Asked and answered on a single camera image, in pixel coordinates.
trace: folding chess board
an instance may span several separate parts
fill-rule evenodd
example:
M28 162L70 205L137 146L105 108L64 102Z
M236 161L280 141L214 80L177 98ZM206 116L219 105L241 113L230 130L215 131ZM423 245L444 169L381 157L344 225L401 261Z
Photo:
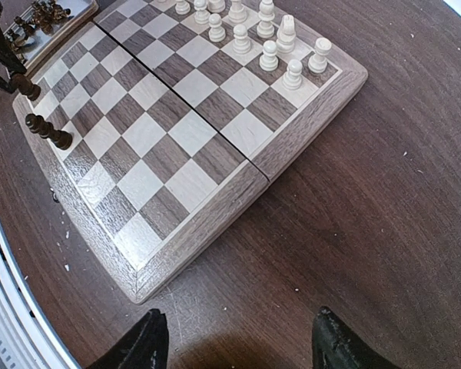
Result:
M37 101L14 102L19 120L34 112L74 135L61 151L23 127L73 223L133 302L197 257L366 81L337 47L323 74L310 73L320 36L301 22L293 53L261 70L259 1L243 3L246 55L232 49L228 7L227 37L212 43L175 0L115 2L34 74ZM304 63L297 91L282 83L292 58Z

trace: white rook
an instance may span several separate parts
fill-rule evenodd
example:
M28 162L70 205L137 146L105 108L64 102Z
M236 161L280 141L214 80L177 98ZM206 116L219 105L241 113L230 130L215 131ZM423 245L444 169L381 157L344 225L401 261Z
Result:
M194 0L194 20L199 25L206 25L210 18L210 12L207 10L207 0Z
M246 8L241 0L231 0L232 5L229 9L229 19L235 25L244 23L247 19Z
M278 51L282 54L290 54L295 49L296 37L294 17L292 15L284 15L277 32Z
M264 71L274 71L278 68L277 43L275 41L266 41L263 44L260 67Z
M225 38L225 29L222 27L222 17L219 14L212 14L208 19L210 23L210 31L208 31L208 38L212 42L220 42Z
M251 40L249 39L245 25L236 25L234 27L234 42L232 47L236 54L247 54L251 51Z
M327 38L321 37L316 40L315 53L309 58L309 63L307 63L311 72L320 74L326 71L326 67L328 66L326 57L331 52L332 47L333 44Z
M260 12L258 13L261 22L257 27L257 34L261 38L272 38L275 34L273 21L275 19L275 5L273 0L263 0L260 3Z
M302 85L302 63L292 59L284 75L284 85L288 90L297 90Z
M208 0L208 10L211 13L220 13L225 10L225 0Z
M186 0L176 0L176 12L179 15L185 15L191 10L190 3Z

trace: wooden table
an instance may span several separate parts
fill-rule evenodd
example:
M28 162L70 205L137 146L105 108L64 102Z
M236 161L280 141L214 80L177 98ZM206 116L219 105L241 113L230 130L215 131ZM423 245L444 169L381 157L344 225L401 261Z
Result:
M3 21L26 2L5 1ZM141 307L51 200L12 97L0 92L2 225L81 364L156 307L168 316L171 367L309 368L313 316L327 304L402 367L461 368L461 19L422 0L277 5L340 45L370 79L229 230Z

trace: wooden chess board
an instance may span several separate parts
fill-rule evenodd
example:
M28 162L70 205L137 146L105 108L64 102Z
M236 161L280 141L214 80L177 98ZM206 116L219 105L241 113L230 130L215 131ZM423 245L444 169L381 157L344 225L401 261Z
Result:
M74 135L60 151L23 126L65 210L135 303L252 204L366 80L334 47L322 75L306 66L302 87L286 90L287 62L307 63L319 35L297 22L295 51L266 73L257 4L246 2L252 51L237 55L227 10L227 37L214 44L174 0L116 2L35 73L37 101L14 102L20 121L34 112Z

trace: white pawn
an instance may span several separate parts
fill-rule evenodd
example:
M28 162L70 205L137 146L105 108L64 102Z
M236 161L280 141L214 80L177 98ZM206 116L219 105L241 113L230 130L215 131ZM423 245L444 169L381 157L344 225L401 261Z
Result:
M273 0L263 0L260 3L260 24L257 27L258 36L261 38L272 38L275 34L273 21L275 19L275 5Z
M292 59L284 75L284 85L288 90L297 90L302 85L302 63Z
M333 44L327 38L321 37L316 40L315 51L316 53L309 58L307 66L313 73L323 73L326 71L328 61L326 57L329 55Z
M274 71L278 68L277 43L266 41L263 44L263 55L260 57L260 67L264 71Z
M229 19L235 25L244 23L247 19L246 8L241 0L231 0L232 5L229 9Z
M179 15L185 15L191 10L190 3L186 0L176 0L176 12Z
M210 12L207 10L207 0L194 0L194 20L199 25L206 25L210 18Z
M284 15L277 32L278 51L282 54L290 54L295 49L296 37L294 17L292 15Z
M212 13L220 13L225 10L225 0L208 0L208 10Z
M225 38L225 29L222 27L222 17L219 14L212 14L208 22L210 23L210 31L208 31L210 41L223 41Z
M251 51L251 40L247 35L247 28L245 25L236 25L234 27L234 42L232 47L236 54L247 54Z

